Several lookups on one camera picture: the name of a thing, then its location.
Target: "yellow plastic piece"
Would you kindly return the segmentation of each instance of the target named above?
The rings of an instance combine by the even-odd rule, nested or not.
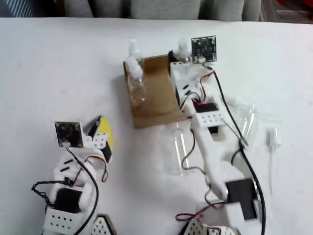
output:
[[[100,125],[98,127],[98,133],[107,133],[108,135],[108,142],[109,142],[109,145],[110,145],[110,148],[112,149],[113,148],[113,135],[112,135],[112,132],[110,130],[110,125],[108,123],[108,121],[106,120],[106,118],[104,116],[101,116],[100,118]]]

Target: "black cable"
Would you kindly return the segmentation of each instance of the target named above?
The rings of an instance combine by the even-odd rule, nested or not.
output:
[[[96,207],[98,204],[98,199],[99,199],[99,188],[98,188],[96,180],[94,179],[94,177],[92,176],[90,171],[87,169],[87,167],[77,158],[77,156],[69,148],[67,148],[67,152],[69,152],[74,157],[76,162],[82,167],[82,169],[85,170],[85,172],[89,175],[89,177],[91,178],[91,180],[92,180],[92,182],[96,188],[96,199],[95,199],[92,211],[91,211],[90,215],[88,216],[88,218],[85,220],[85,222],[82,224],[82,226],[76,231],[76,233],[74,233],[74,235],[78,235],[86,227],[86,225],[89,223],[89,221],[91,220],[91,218],[92,218],[92,216],[96,210]]]
[[[202,64],[202,66],[204,66],[207,69],[213,70],[210,66],[205,66],[204,64]],[[220,93],[221,93],[221,97],[222,97],[223,103],[224,103],[224,105],[225,105],[225,107],[227,109],[227,112],[228,112],[230,118],[232,119],[232,121],[233,121],[233,123],[234,123],[234,125],[235,125],[235,127],[236,127],[236,129],[237,129],[237,131],[239,133],[239,135],[240,135],[240,138],[241,138],[239,140],[239,150],[240,150],[240,153],[241,153],[245,163],[247,164],[247,166],[248,166],[248,168],[249,168],[249,170],[250,170],[250,172],[252,174],[252,177],[253,177],[253,179],[255,181],[256,187],[257,187],[257,189],[259,191],[260,200],[261,200],[261,207],[262,207],[262,229],[261,229],[261,235],[264,235],[265,234],[265,227],[266,227],[265,199],[264,199],[264,196],[263,196],[262,188],[261,188],[260,182],[258,180],[258,177],[256,176],[256,174],[255,174],[255,172],[254,172],[254,170],[253,170],[253,168],[252,168],[248,158],[246,157],[242,141],[244,141],[247,146],[248,146],[248,143],[246,142],[245,138],[243,137],[243,135],[242,135],[242,133],[241,133],[241,131],[240,131],[240,129],[239,129],[235,119],[234,119],[234,117],[232,116],[232,114],[231,114],[231,112],[230,112],[230,110],[229,110],[229,108],[227,106],[227,103],[225,101],[225,97],[224,97],[224,94],[223,94],[223,91],[222,91],[222,87],[221,87],[220,81],[219,81],[219,79],[218,79],[218,77],[216,75],[216,72],[214,70],[213,70],[213,73],[214,73],[216,82],[217,82],[217,84],[219,86],[219,90],[220,90]]]
[[[47,184],[63,184],[63,185],[67,185],[67,186],[71,186],[72,182],[70,181],[70,179],[67,179],[65,181],[63,180],[51,180],[51,181],[39,181],[37,183],[35,183],[33,185],[33,187],[31,188],[32,191],[34,191],[36,194],[38,194],[39,196],[41,196],[44,200],[47,206],[49,207],[53,207],[54,204],[50,202],[49,197],[47,196],[47,194],[45,192],[40,192],[36,189],[36,187],[38,185],[47,185]]]
[[[204,170],[202,170],[200,167],[198,166],[190,166],[190,167],[185,167],[183,165],[183,163],[186,161],[186,159],[190,156],[190,154],[195,150],[195,146],[196,146],[196,139],[195,139],[195,133],[193,130],[190,130],[191,133],[192,133],[192,136],[193,136],[193,144],[192,144],[192,147],[191,147],[191,150],[189,151],[189,153],[182,159],[181,161],[181,167],[184,169],[184,170],[192,170],[192,169],[197,169],[199,171],[201,171],[201,173],[203,175],[205,175],[205,172]]]
[[[204,66],[206,69],[209,69],[209,70],[212,70],[212,71],[213,71],[215,80],[216,80],[216,82],[217,82],[217,85],[218,85],[219,90],[220,90],[220,93],[221,93],[222,101],[223,101],[223,103],[224,103],[224,105],[225,105],[225,107],[226,107],[226,109],[227,109],[227,112],[228,112],[228,114],[229,114],[231,120],[233,121],[233,123],[234,123],[234,125],[235,125],[235,127],[236,127],[236,129],[237,129],[237,131],[238,131],[238,133],[239,133],[239,135],[240,135],[240,138],[241,138],[241,139],[245,142],[245,144],[248,146],[248,143],[246,142],[245,138],[243,137],[243,135],[242,135],[242,133],[241,133],[241,131],[240,131],[240,129],[239,129],[239,127],[238,127],[238,125],[237,125],[237,123],[236,123],[234,117],[233,117],[233,115],[231,114],[231,112],[230,112],[230,110],[229,110],[229,107],[228,107],[228,105],[227,105],[227,103],[226,103],[226,100],[225,100],[225,97],[224,97],[224,93],[223,93],[223,90],[222,90],[222,87],[221,87],[221,84],[220,84],[220,81],[219,81],[219,78],[217,77],[217,74],[216,74],[215,70],[213,70],[212,67],[210,67],[210,66],[205,66],[204,64],[202,64],[202,66]]]
[[[196,93],[196,92],[190,92],[190,93],[188,93],[188,95],[186,96],[186,98],[184,99],[184,101],[181,103],[181,105],[180,105],[179,108],[182,108],[183,105],[185,105],[185,102],[187,101],[187,98],[188,98],[190,95],[192,95],[192,94],[196,94],[197,97],[198,97],[198,100],[197,100],[197,101],[198,101],[199,103],[201,102],[201,98],[200,98],[200,95],[199,95],[198,93]]]
[[[232,165],[234,165],[234,159],[235,159],[235,156],[236,156],[238,153],[240,153],[240,149],[238,149],[238,150],[233,154],[233,156],[231,157],[230,163],[231,163]]]
[[[263,192],[262,192],[262,189],[261,189],[261,185],[260,185],[260,182],[259,182],[259,179],[258,177],[256,176],[248,158],[246,157],[246,154],[245,154],[245,151],[244,151],[244,146],[243,144],[241,143],[241,141],[239,140],[239,151],[244,159],[244,161],[246,162],[251,174],[252,174],[252,177],[255,181],[255,184],[256,184],[256,187],[259,191],[259,195],[260,195],[260,200],[261,200],[261,207],[262,207],[262,230],[261,230],[261,235],[264,235],[265,234],[265,226],[266,226],[266,208],[265,208],[265,199],[264,199],[264,195],[263,195]]]

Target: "white perforated bracket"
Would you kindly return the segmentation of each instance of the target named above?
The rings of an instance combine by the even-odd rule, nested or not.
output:
[[[207,226],[196,219],[192,219],[184,235],[235,235],[235,233],[231,228],[225,226]]]
[[[205,235],[203,231],[204,230],[202,224],[199,223],[198,220],[192,219],[189,222],[184,235]]]
[[[196,121],[200,128],[225,125],[220,111],[196,113]]]
[[[93,139],[91,136],[85,136],[84,145],[89,148],[103,149],[107,145],[107,133],[98,133]]]
[[[107,215],[99,215],[93,224],[91,235],[116,235],[115,229]]]
[[[81,226],[82,214],[69,213],[48,208],[45,214],[44,229],[60,234],[74,234]]]

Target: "circuit board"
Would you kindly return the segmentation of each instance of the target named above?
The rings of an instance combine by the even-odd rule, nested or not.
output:
[[[54,122],[59,146],[70,143],[70,147],[83,148],[82,127],[80,122]]]
[[[216,36],[192,38],[191,47],[194,64],[216,61]]]

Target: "cardboard piece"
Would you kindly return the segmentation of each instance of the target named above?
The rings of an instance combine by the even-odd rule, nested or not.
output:
[[[139,107],[131,104],[134,128],[169,124],[187,119],[177,104],[167,67],[167,55],[145,58],[144,81],[147,97]],[[124,74],[129,94],[126,62],[124,62]]]

